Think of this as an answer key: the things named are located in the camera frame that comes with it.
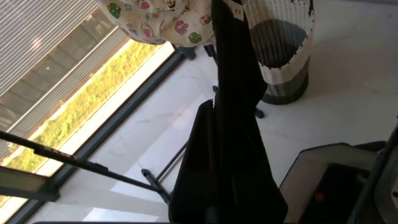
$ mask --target white tile floor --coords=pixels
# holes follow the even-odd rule
[[[297,154],[333,142],[387,139],[398,115],[398,7],[317,0],[310,85],[291,105],[260,103],[259,120],[275,181]],[[158,174],[190,134],[198,105],[213,97],[216,65],[202,48],[184,62],[106,141],[92,161],[145,182]],[[178,166],[164,180],[171,190]],[[78,171],[57,203],[36,221],[167,221],[167,206],[150,191]]]

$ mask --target laundry basket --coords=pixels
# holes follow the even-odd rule
[[[268,84],[263,101],[284,105],[299,99],[308,86],[308,64],[315,15],[312,0],[242,1],[262,76]]]

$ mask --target building facade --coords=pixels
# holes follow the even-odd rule
[[[0,21],[0,130],[25,138],[129,40],[95,0],[3,0]]]

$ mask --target clothing label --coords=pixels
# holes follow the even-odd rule
[[[236,3],[232,0],[228,0],[228,6],[231,9],[232,13],[234,14],[234,17],[240,20],[244,20],[243,16],[243,6],[239,3]]]

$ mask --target black bag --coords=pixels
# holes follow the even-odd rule
[[[266,84],[248,25],[212,2],[218,84],[198,109],[169,204],[171,223],[283,223],[287,205],[254,116]]]

